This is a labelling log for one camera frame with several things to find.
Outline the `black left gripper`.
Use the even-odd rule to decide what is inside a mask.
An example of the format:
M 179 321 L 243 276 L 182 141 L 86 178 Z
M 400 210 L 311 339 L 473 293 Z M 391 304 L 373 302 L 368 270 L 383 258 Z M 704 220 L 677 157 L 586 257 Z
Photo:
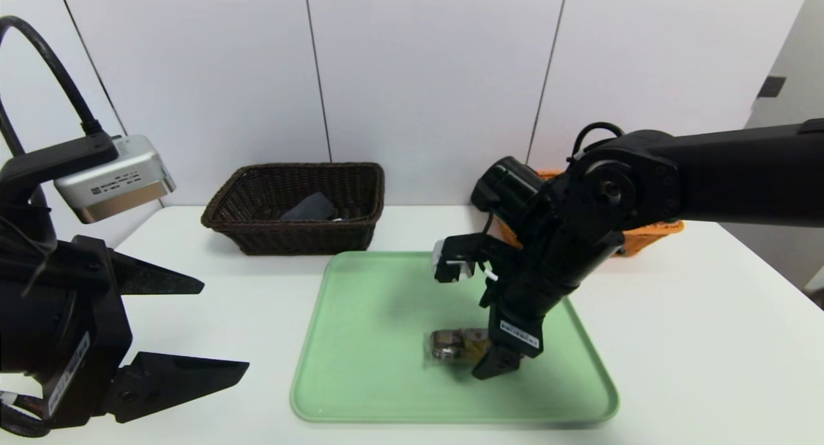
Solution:
M 3 427 L 73 428 L 104 412 L 123 424 L 238 384 L 250 363 L 139 352 L 120 368 L 133 340 L 120 295 L 203 289 L 86 236 L 59 241 L 49 258 L 3 252 L 2 373 L 42 390 L 4 404 Z

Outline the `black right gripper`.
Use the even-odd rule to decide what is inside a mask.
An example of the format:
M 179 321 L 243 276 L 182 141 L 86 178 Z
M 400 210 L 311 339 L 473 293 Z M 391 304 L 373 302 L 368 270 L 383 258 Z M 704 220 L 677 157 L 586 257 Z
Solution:
M 574 311 L 568 296 L 580 286 L 580 274 L 558 276 L 527 270 L 506 277 L 487 271 L 489 335 L 497 343 L 483 354 L 472 377 L 488 380 L 518 371 L 521 354 L 534 358 L 548 347 L 559 348 L 576 339 Z

